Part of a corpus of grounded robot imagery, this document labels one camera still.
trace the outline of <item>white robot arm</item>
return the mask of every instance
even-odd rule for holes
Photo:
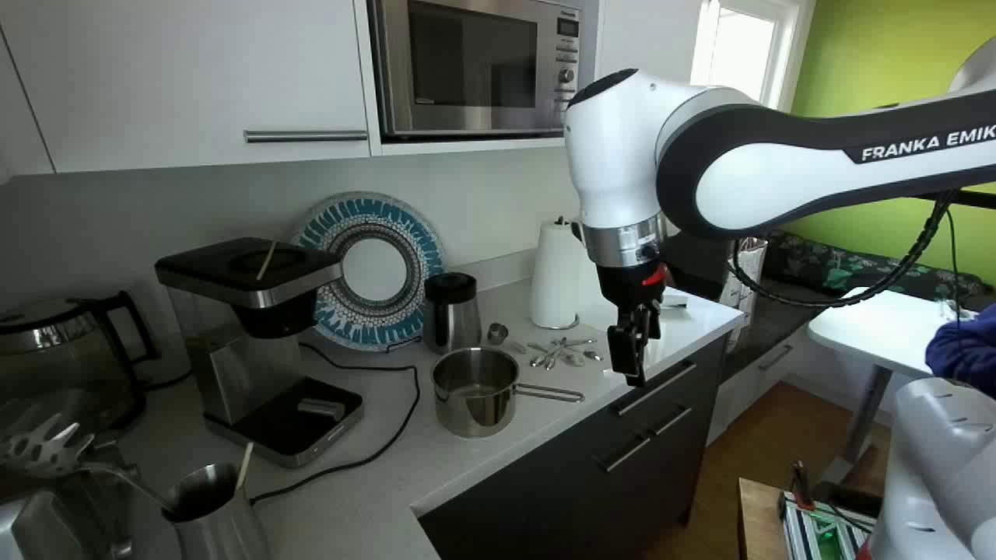
[[[738,238],[822,207],[994,181],[996,40],[964,63],[946,98],[828,120],[769,110],[734,91],[616,70],[571,101],[566,151],[601,291],[620,308],[608,330],[614,369],[644,383],[641,351],[660,334],[667,282],[660,211],[682,229]],[[918,533],[936,536],[936,548],[913,549],[944,557],[962,541],[996,560],[996,405],[931,383],[900,394],[884,520],[936,506],[936,523]]]
[[[641,383],[644,341],[660,334],[660,211],[687,232],[738,238],[822,207],[994,181],[994,40],[955,82],[946,98],[824,120],[641,70],[580,91],[566,156],[601,291],[620,308],[614,369]]]

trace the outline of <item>white cabinet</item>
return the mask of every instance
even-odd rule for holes
[[[104,171],[367,156],[361,6],[4,0],[0,21],[57,171]]]
[[[585,0],[599,12],[595,78],[641,67],[687,79],[701,0]]]
[[[0,43],[0,182],[11,175],[50,175],[40,132],[32,120],[32,107],[11,59]]]
[[[836,361],[828,356],[828,351],[809,338],[809,322],[796,327],[789,334],[783,334],[779,345],[771,345],[767,354],[759,354],[756,361],[750,361],[744,369],[731,372],[720,386],[712,423],[709,423],[709,442],[720,438],[775,383],[800,369],[812,369],[828,380],[836,369]]]

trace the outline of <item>kitchen counter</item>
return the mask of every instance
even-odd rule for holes
[[[526,322],[526,282],[509,282],[482,291],[479,312],[482,322],[508,322],[509,341],[520,345],[544,345],[554,334],[599,338],[603,361],[587,361],[585,368],[560,364],[554,369],[534,369],[526,368],[526,354],[517,354],[523,383],[577,389],[585,400],[520,394],[517,412],[501,432],[488,438],[461,438],[444,432],[435,420],[432,364],[439,354],[429,354],[424,345],[399,345],[388,354],[359,354],[318,341],[320,351],[339,364],[413,364],[419,405],[403,434],[372,462],[320,476],[290,494],[254,505],[274,557],[439,557],[416,523],[419,513],[457,498],[469,486],[488,479],[501,465],[629,392],[626,380],[608,369],[603,327],[614,321],[609,305],[590,305],[573,330],[539,330]],[[663,338],[647,345],[647,375],[717,341],[738,322],[740,312],[687,294],[687,308],[663,312]],[[305,375],[364,394],[364,415],[302,468],[284,468],[260,456],[253,461],[247,494],[260,494],[328,465],[372,455],[388,442],[410,406],[410,372],[336,369],[313,351],[305,351],[305,364]],[[188,380],[148,394],[148,411],[120,438],[125,455],[157,487],[167,487],[205,461],[241,461],[241,445],[209,432],[199,412],[196,386]],[[145,499],[136,499],[133,541],[139,560],[176,557],[170,526]]]

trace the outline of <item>wooden floor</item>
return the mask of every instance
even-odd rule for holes
[[[807,462],[809,479],[844,446],[850,412],[775,386],[709,446],[687,526],[663,526],[644,560],[734,560],[738,557],[738,476],[786,487],[789,465]],[[891,432],[870,430],[870,446],[848,486],[881,494]]]

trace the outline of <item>white kettle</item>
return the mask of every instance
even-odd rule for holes
[[[585,277],[595,274],[585,246],[573,235],[571,219],[539,229],[529,321],[544,330],[566,330],[580,321]]]

